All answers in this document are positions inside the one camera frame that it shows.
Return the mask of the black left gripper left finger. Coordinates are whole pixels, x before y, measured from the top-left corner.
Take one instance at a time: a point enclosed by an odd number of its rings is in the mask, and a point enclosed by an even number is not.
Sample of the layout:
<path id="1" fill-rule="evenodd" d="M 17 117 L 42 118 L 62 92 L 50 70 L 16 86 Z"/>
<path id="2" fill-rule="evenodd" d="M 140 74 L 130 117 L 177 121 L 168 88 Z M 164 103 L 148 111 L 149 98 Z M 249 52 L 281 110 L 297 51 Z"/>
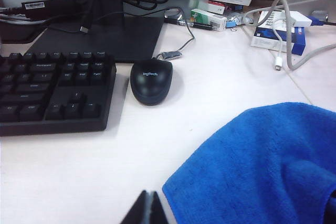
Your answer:
<path id="1" fill-rule="evenodd" d="M 127 212 L 126 216 L 120 222 L 121 224 L 142 223 L 145 214 L 145 203 L 148 196 L 148 192 L 143 190 L 132 207 Z"/>

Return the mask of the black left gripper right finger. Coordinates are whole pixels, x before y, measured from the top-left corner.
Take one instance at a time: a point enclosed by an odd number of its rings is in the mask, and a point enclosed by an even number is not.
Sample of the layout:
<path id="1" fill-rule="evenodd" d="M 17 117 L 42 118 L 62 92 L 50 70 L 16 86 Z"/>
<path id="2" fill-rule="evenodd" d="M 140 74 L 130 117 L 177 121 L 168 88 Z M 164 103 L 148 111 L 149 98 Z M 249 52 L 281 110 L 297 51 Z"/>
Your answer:
<path id="1" fill-rule="evenodd" d="M 160 198 L 155 191 L 152 194 L 150 224 L 168 224 Z"/>

